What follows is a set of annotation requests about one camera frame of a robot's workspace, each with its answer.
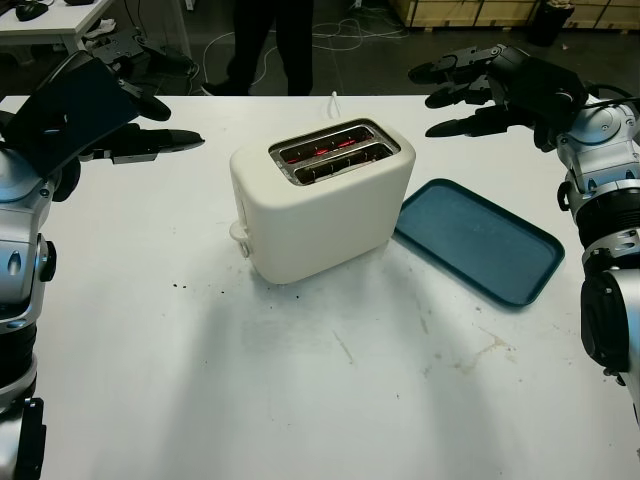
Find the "white toaster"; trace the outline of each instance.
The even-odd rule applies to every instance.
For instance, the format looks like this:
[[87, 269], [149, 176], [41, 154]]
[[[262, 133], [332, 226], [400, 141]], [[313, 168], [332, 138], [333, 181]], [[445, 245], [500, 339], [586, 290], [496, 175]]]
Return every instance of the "white toaster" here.
[[415, 156], [369, 119], [241, 148], [231, 157], [239, 216], [231, 237], [276, 284], [354, 258], [391, 237]]

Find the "person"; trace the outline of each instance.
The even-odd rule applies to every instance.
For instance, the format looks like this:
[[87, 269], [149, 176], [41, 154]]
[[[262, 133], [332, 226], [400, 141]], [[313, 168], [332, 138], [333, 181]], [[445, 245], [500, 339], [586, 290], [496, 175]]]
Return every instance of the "person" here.
[[276, 21], [276, 44], [287, 74], [289, 95], [309, 95], [313, 87], [313, 0], [236, 0], [233, 23], [235, 55], [227, 67], [228, 79], [204, 83], [207, 95], [248, 95], [260, 52]]

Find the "plastic tray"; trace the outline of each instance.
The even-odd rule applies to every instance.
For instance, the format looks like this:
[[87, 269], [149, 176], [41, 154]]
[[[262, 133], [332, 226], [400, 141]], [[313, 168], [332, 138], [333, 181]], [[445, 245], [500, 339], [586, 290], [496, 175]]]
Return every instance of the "plastic tray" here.
[[396, 233], [509, 306], [533, 302], [564, 258], [556, 238], [446, 179], [404, 202]]

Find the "wooden pallet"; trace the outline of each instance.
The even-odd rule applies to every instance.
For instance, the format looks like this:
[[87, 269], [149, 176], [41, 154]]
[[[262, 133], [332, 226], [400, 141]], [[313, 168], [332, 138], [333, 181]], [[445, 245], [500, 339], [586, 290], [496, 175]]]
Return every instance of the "wooden pallet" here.
[[[521, 27], [529, 25], [540, 0], [389, 0], [405, 26]], [[640, 29], [640, 0], [576, 0], [565, 28]]]

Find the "desk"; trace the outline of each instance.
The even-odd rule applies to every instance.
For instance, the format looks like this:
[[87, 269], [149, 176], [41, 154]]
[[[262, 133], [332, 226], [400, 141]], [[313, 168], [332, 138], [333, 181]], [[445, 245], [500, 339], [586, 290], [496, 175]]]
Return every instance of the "desk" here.
[[0, 45], [63, 43], [69, 54], [84, 50], [82, 35], [100, 18], [114, 0], [96, 0], [91, 5], [71, 6], [55, 0], [49, 11], [28, 22], [9, 10], [0, 16]]
[[580, 342], [582, 248], [556, 204], [564, 167], [530, 131], [427, 140], [473, 108], [338, 99], [343, 115], [413, 143], [407, 195], [447, 177], [564, 244], [540, 297], [512, 312], [393, 239], [269, 285], [228, 235], [229, 157], [327, 118], [328, 99], [164, 101], [164, 126], [207, 143], [83, 165], [43, 228], [59, 254], [36, 344], [44, 479], [639, 478], [630, 396]]

